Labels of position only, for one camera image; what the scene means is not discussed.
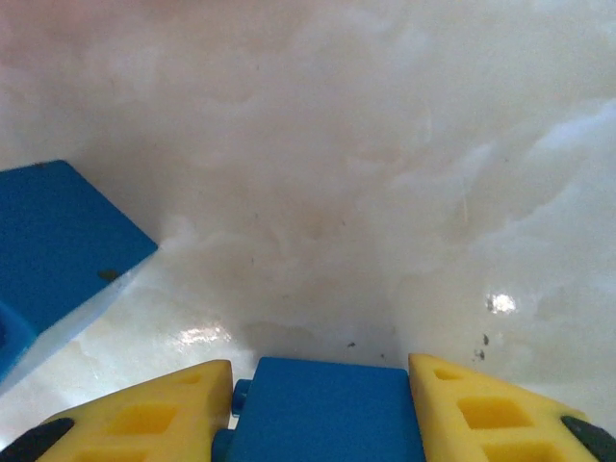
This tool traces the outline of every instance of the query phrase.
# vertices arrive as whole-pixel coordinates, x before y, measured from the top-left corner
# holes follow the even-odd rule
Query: toy block
[[[262,358],[214,462],[424,461],[405,370]]]
[[[232,392],[230,363],[203,363],[57,414],[0,462],[210,462]]]
[[[66,162],[0,172],[0,393],[100,314],[156,248]]]
[[[557,401],[428,355],[409,374],[427,462],[616,461],[616,441]]]

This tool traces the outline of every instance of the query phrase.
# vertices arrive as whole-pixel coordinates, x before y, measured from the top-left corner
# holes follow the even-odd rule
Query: yellow plastic part
[[[424,354],[409,374],[427,462],[597,462],[560,421],[575,409]]]
[[[49,418],[75,425],[38,462],[210,462],[232,394],[228,361],[144,382]]]

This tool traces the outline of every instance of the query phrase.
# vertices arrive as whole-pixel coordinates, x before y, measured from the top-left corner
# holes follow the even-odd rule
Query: blue block
[[[66,162],[0,172],[0,380],[41,334],[156,248]]]
[[[220,461],[424,461],[405,370],[263,358],[235,395]]]

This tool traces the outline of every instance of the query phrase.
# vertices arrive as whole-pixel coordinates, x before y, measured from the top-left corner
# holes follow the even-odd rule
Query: glossy floor
[[[161,249],[0,398],[0,444],[165,372],[441,355],[616,431],[609,0],[8,2],[0,167]]]

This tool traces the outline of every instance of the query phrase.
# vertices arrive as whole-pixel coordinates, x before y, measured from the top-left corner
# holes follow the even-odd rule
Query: white surface
[[[616,431],[615,9],[4,2],[0,167],[70,159],[161,250],[0,398],[0,444],[272,353],[427,351]]]

